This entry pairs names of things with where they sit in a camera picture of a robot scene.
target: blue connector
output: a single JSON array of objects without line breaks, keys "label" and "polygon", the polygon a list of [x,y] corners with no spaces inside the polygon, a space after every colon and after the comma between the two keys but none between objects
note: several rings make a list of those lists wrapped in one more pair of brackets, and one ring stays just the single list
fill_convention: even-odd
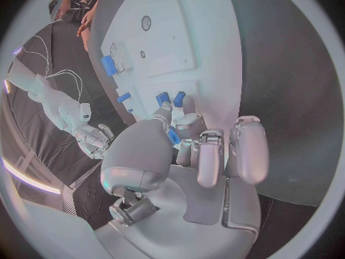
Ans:
[{"label": "blue connector", "polygon": [[180,138],[177,136],[176,129],[173,126],[169,126],[170,130],[167,133],[167,136],[169,137],[170,141],[173,145],[177,145],[181,143]]},{"label": "blue connector", "polygon": [[104,69],[109,77],[118,73],[115,63],[110,55],[104,56],[101,60],[102,60]]},{"label": "blue connector", "polygon": [[174,105],[175,105],[175,107],[177,107],[177,108],[183,107],[182,101],[183,101],[183,98],[185,97],[185,95],[186,95],[186,93],[183,92],[183,91],[179,92],[179,93],[176,95],[176,97],[175,97],[175,99],[174,99]]},{"label": "blue connector", "polygon": [[130,97],[131,97],[131,95],[129,94],[129,92],[127,92],[126,94],[119,96],[119,98],[117,98],[117,101],[118,102],[124,102],[125,100],[129,99]]},{"label": "blue connector", "polygon": [[160,93],[159,95],[157,95],[156,100],[157,100],[159,106],[162,106],[162,104],[164,102],[170,103],[169,95],[167,92],[163,92],[163,93]]}]

